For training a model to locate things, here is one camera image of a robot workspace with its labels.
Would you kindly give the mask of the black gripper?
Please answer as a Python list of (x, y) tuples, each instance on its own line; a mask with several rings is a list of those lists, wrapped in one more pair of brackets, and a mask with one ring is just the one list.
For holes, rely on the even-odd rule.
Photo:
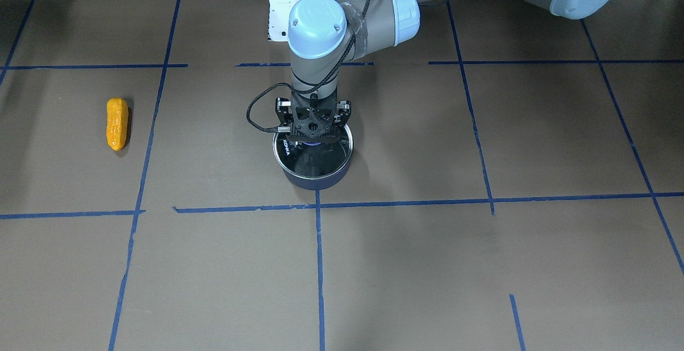
[(336, 143), (340, 139), (340, 127), (335, 125), (337, 95), (315, 99), (302, 95), (292, 97), (291, 140), (303, 143)]

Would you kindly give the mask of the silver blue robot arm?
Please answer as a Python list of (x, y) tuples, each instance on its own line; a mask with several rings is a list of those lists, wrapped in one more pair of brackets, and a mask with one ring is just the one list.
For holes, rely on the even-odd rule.
[[(291, 51), (291, 100), (280, 103), (272, 132), (296, 142), (335, 143), (351, 115), (337, 100), (342, 63), (398, 46), (417, 35), (420, 4), (437, 0), (297, 0), (286, 31)], [(573, 20), (592, 15), (609, 0), (521, 0)]]

